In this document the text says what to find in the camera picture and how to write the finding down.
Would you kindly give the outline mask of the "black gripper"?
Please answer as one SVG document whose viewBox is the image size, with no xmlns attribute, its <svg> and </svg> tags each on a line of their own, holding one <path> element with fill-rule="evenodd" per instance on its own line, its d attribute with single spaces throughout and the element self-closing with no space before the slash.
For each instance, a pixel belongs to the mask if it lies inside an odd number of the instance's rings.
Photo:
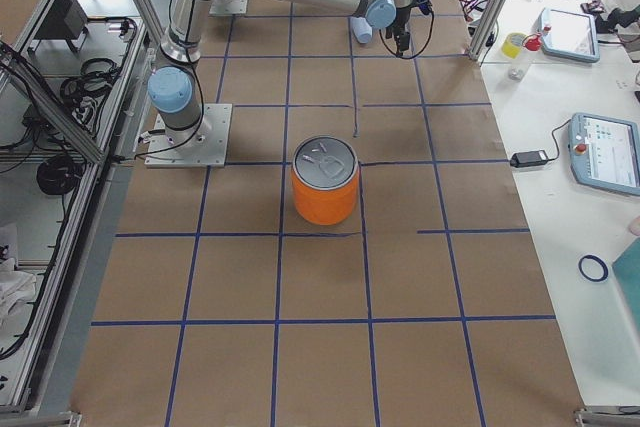
<svg viewBox="0 0 640 427">
<path fill-rule="evenodd" d="M 397 52 L 407 52 L 410 48 L 410 32 L 406 23 L 395 23 L 392 26 L 392 36 Z"/>
</svg>

